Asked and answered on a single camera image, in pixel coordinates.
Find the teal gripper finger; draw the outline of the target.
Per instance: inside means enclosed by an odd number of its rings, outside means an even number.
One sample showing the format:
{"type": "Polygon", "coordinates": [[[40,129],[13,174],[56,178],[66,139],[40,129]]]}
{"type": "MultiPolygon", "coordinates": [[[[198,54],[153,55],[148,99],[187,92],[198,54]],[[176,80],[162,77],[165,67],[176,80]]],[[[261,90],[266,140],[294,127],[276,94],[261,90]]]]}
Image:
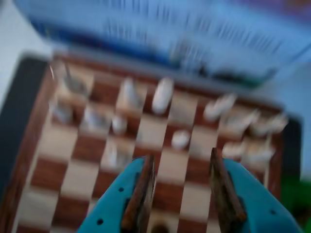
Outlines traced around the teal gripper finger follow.
{"type": "Polygon", "coordinates": [[[213,148],[210,187],[223,233],[301,233],[291,213],[240,163],[213,148]]]}
{"type": "Polygon", "coordinates": [[[146,232],[154,185],[154,156],[134,159],[99,198],[77,232],[146,232]]]}

